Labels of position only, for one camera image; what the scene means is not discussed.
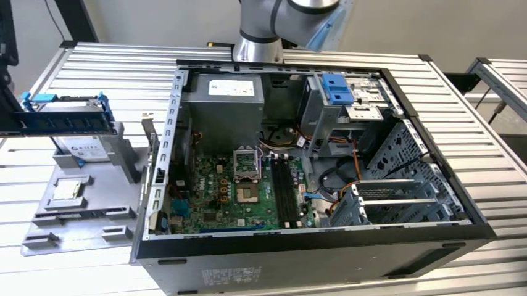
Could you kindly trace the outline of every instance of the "black cable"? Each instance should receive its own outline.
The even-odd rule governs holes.
[[[488,120],[488,124],[492,123],[494,119],[496,118],[496,115],[498,115],[498,113],[492,114],[492,117],[491,117],[491,119]]]
[[[486,96],[487,96],[487,94],[488,94],[490,91],[491,91],[491,88],[487,89],[486,93],[483,94],[483,97],[480,97],[479,102],[478,102],[478,104],[476,104],[476,107],[475,107],[474,109],[478,109],[479,104],[483,102],[483,99],[486,98]]]
[[[331,190],[332,188],[328,188],[324,186],[324,178],[331,174],[331,173],[336,173],[337,177],[340,178],[340,180],[347,184],[352,181],[356,180],[356,176],[355,177],[347,177],[341,172],[340,172],[340,167],[352,162],[353,161],[353,157],[351,156],[344,156],[340,157],[339,159],[336,159],[336,163],[335,166],[328,168],[319,176],[319,189],[323,189],[328,194],[333,193],[333,190]]]
[[[426,156],[428,154],[423,153],[420,154],[416,158],[414,158],[412,160],[410,160],[408,162],[403,163],[401,165],[399,165],[396,168],[391,169],[387,174],[384,175],[384,177],[381,177],[381,179],[385,179],[387,176],[389,176],[391,174],[393,174],[396,171],[401,170],[403,168],[408,167],[414,162],[419,161],[423,156]]]
[[[60,28],[59,28],[57,22],[55,21],[53,14],[51,13],[49,5],[48,5],[48,0],[44,0],[44,3],[47,4],[47,9],[48,9],[48,13],[49,13],[49,16],[51,16],[52,23],[53,23],[55,26],[57,27],[57,31],[59,31],[59,33],[60,33],[60,36],[63,37],[63,41],[65,41],[64,34],[63,34],[63,32],[61,32],[61,30],[60,30]]]

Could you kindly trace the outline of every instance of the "white label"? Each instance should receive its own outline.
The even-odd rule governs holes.
[[[64,215],[57,215],[60,219],[79,219],[83,216],[80,214],[64,214]]]
[[[296,141],[296,146],[301,148],[304,147],[304,144],[305,144],[305,138],[300,136]]]
[[[84,161],[109,160],[97,136],[61,138],[69,153]]]
[[[211,96],[253,96],[255,86],[248,80],[212,80],[208,84]]]
[[[261,273],[260,267],[203,269],[203,281],[207,286],[244,284],[257,282]]]

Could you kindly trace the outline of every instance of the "aluminum extrusion table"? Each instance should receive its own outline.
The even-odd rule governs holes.
[[[416,55],[285,51],[285,63],[385,67],[499,240],[418,279],[225,295],[527,295],[527,168],[458,93],[434,62]],[[91,96],[104,91],[125,138],[147,146],[140,116],[163,130],[176,59],[231,61],[228,48],[79,43],[60,49],[31,93]],[[8,139],[0,148],[0,294],[161,295],[131,248],[23,257],[20,242],[53,171],[48,138]]]
[[[475,73],[527,121],[527,60],[478,58],[467,69]]]

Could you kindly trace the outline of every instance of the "white wall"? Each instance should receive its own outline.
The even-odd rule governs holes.
[[[235,43],[237,0],[85,0],[100,42],[157,46]]]
[[[475,57],[527,59],[524,0],[356,0],[341,50],[428,54],[446,72]]]
[[[85,0],[101,41],[233,43],[236,0]],[[478,56],[527,59],[526,0],[355,0],[341,51],[428,54],[446,71]]]
[[[71,39],[55,1],[48,2],[65,39]],[[33,86],[57,53],[63,39],[51,20],[44,0],[12,0],[11,3],[20,63],[16,67],[9,67],[9,74],[15,82],[13,93],[20,95]]]

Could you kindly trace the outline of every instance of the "side panel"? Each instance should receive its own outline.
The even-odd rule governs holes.
[[[343,284],[420,276],[484,244],[428,242],[337,249],[140,259],[165,293],[228,292],[269,287]]]

